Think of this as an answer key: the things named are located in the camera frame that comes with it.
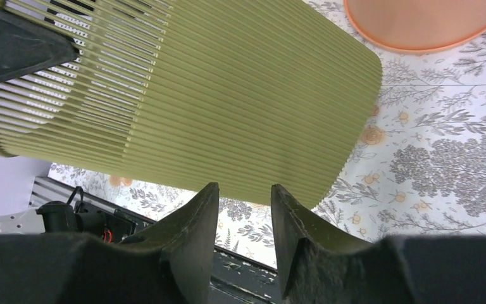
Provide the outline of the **floral patterned mat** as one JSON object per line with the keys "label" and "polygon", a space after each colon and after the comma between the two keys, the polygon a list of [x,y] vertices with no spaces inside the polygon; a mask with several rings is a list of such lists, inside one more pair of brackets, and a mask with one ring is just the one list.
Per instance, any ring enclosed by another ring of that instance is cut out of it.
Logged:
{"label": "floral patterned mat", "polygon": [[371,242],[486,234],[486,32],[441,53],[377,55],[374,112],[315,212]]}

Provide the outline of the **green mesh waste bin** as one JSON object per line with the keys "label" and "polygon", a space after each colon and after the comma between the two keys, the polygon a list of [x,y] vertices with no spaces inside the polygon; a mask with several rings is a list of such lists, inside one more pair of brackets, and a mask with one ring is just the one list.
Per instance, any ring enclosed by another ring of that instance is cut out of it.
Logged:
{"label": "green mesh waste bin", "polygon": [[344,168],[379,57],[302,1],[4,1],[54,12],[78,57],[0,83],[0,148],[87,170],[312,208]]}

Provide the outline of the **orange bucket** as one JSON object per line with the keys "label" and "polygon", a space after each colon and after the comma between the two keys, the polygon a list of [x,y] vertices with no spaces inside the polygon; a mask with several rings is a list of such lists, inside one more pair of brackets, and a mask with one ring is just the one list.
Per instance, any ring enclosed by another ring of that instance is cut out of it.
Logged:
{"label": "orange bucket", "polygon": [[486,32],[486,1],[344,1],[353,28],[395,53],[445,51]]}

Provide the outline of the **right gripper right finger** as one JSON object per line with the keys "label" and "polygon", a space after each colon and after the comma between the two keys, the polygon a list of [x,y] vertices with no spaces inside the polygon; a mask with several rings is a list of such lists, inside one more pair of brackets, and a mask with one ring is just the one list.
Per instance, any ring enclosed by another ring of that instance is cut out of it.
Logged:
{"label": "right gripper right finger", "polygon": [[354,237],[271,188],[284,303],[486,303],[486,236]]}

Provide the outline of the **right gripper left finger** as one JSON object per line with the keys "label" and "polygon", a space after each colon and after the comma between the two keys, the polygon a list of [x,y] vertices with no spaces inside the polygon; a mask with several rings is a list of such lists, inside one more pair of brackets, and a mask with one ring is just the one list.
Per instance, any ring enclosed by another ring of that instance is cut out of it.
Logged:
{"label": "right gripper left finger", "polygon": [[0,234],[0,303],[206,303],[219,186],[118,244],[86,233]]}

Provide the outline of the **aluminium frame rail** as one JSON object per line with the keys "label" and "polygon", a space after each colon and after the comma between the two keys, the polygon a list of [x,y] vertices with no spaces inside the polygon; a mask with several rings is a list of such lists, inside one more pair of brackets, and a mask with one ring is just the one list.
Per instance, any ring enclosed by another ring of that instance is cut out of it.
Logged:
{"label": "aluminium frame rail", "polygon": [[29,199],[29,207],[38,208],[50,201],[66,203],[74,189],[74,187],[50,177],[36,177]]}

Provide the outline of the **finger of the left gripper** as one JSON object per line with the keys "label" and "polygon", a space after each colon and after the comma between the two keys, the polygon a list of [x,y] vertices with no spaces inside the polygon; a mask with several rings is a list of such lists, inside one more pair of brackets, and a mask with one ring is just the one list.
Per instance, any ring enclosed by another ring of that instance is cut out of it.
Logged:
{"label": "finger of the left gripper", "polygon": [[0,8],[0,83],[78,57],[69,37]]}

